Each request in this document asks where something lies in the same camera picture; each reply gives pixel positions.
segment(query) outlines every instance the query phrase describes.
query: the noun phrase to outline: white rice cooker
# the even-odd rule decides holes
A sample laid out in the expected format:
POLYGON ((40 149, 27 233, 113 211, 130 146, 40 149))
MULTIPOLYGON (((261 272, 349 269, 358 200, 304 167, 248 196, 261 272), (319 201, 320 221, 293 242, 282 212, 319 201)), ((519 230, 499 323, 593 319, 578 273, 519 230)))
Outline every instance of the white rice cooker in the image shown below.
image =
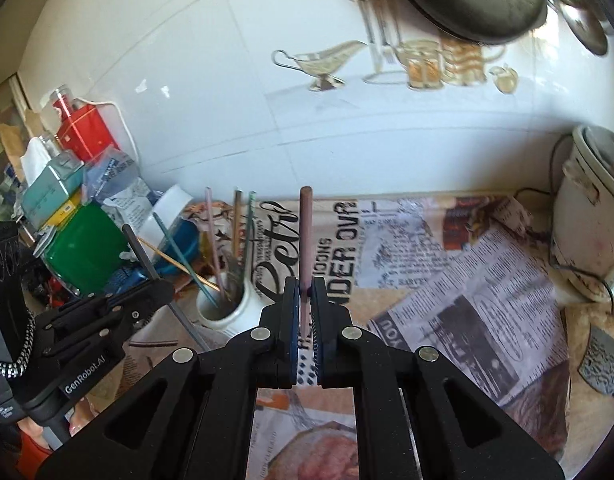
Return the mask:
MULTIPOLYGON (((562 171, 554 203, 554 256, 561 265, 599 275, 614 295, 614 133, 575 128, 572 155, 562 171)), ((598 280, 562 272, 590 300, 609 301, 598 280)))

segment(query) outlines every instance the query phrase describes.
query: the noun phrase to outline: plastic bag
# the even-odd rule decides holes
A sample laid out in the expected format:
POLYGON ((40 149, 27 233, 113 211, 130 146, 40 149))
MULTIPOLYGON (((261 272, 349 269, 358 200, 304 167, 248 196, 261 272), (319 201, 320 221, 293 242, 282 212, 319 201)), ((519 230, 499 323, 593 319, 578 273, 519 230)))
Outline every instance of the plastic bag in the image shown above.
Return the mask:
POLYGON ((137 233, 151 213, 150 194, 151 189, 138 177, 126 189, 104 199, 103 210, 120 228, 129 224, 137 233))
POLYGON ((139 177, 138 165, 125 152, 108 146, 87 165, 82 184, 82 202, 103 205, 104 200, 130 187, 139 177))

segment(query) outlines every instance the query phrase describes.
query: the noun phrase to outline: decorative wall decal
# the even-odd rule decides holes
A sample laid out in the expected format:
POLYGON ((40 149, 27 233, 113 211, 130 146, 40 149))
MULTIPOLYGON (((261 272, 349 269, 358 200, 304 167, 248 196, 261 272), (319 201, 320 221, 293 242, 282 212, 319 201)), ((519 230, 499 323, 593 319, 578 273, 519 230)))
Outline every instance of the decorative wall decal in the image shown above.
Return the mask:
POLYGON ((396 0, 352 0, 358 4, 365 23, 367 41, 372 56, 373 73, 363 78, 371 84, 402 84, 405 79, 389 74, 402 75, 401 70, 383 72, 383 61, 397 65, 398 48, 402 45, 398 23, 396 0))
POLYGON ((485 64, 500 59, 505 54, 505 46, 491 57, 485 57, 482 46, 468 43, 441 33, 444 68, 442 80, 450 85, 472 86, 487 81, 485 64))
POLYGON ((518 86, 518 74, 507 63, 503 66, 493 66, 490 74, 494 76, 494 85, 503 94, 513 94, 518 86))
POLYGON ((396 51, 401 64, 407 70, 408 88, 412 90, 438 89, 441 80, 441 50, 437 41, 404 41, 396 51))
POLYGON ((332 74, 340 69, 349 58, 356 54, 359 50, 367 45, 362 41, 353 40, 340 43, 337 46, 322 50, 321 52, 312 52, 310 54, 297 54, 290 56, 284 50, 274 50, 271 59, 274 64, 292 70, 305 72, 315 78, 309 86, 309 90, 313 92, 322 92, 332 90, 345 85, 342 79, 332 76, 332 74), (283 64, 276 60, 278 54, 283 54, 287 59, 296 63, 296 66, 283 64))

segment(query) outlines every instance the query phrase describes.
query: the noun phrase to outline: red box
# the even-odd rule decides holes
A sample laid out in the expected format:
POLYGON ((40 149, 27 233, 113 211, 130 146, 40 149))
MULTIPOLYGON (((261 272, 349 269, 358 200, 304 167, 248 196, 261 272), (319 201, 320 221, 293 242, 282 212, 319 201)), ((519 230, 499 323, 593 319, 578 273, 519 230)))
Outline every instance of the red box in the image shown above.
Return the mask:
POLYGON ((107 146, 118 148, 100 112, 93 105, 85 105, 75 110, 71 117, 66 117, 57 135, 63 148, 72 150, 83 162, 96 158, 107 146))

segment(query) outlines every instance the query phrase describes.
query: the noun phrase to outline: power cord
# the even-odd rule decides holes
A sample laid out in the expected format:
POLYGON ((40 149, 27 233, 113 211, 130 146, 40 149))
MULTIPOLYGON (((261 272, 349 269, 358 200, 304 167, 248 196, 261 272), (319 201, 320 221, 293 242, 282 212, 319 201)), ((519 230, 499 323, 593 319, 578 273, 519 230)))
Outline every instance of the power cord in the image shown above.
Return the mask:
POLYGON ((88 105, 92 105, 92 106, 102 106, 102 105, 112 105, 114 108, 116 108, 116 111, 118 112, 118 116, 120 117, 120 122, 122 123, 122 127, 124 128, 125 132, 127 133, 127 137, 129 138, 129 142, 132 145, 132 150, 133 150, 133 155, 135 158, 135 163, 138 164, 138 166, 140 166, 140 155, 138 154, 138 148, 136 147, 136 142, 133 139, 133 135, 129 129, 129 126, 127 126, 127 123, 124 120, 124 117, 122 116, 122 110, 120 110, 120 107, 113 101, 89 101, 85 98, 82 97, 74 97, 74 99, 81 101, 85 104, 88 105))
POLYGON ((20 350, 20 355, 12 363, 5 363, 0 361, 0 377, 7 379, 15 379, 24 374, 24 371, 29 364, 32 350, 34 348, 34 333, 36 332, 36 320, 34 315, 27 310, 27 326, 24 331, 23 347, 20 350))
MULTIPOLYGON (((549 175, 548 175, 549 191, 544 191, 542 189, 538 189, 535 187, 522 187, 514 193, 513 195, 514 198, 518 198, 521 193, 526 192, 526 191, 531 191, 534 193, 551 196, 553 199, 556 198, 556 187, 554 185, 554 160, 556 159, 556 153, 558 151, 559 146, 565 140, 569 139, 570 137, 572 137, 572 134, 563 134, 561 137, 559 137, 559 139, 554 143, 554 146, 552 147, 552 151, 549 157, 549 175)), ((548 265, 552 269, 568 270, 569 272, 574 272, 575 274, 581 274, 583 276, 587 276, 588 278, 592 278, 596 280, 597 282, 599 282, 601 285, 603 285, 604 289, 607 291, 607 295, 609 296, 611 315, 614 316, 614 294, 612 293, 612 288, 601 276, 599 276, 598 274, 595 274, 594 272, 589 272, 588 270, 580 269, 575 266, 561 265, 559 264, 558 260, 556 260, 556 257, 554 256, 554 253, 552 252, 552 248, 555 245, 554 213, 552 213, 550 216, 549 238, 550 238, 550 243, 549 243, 549 253, 548 253, 548 258, 547 258, 548 265)))

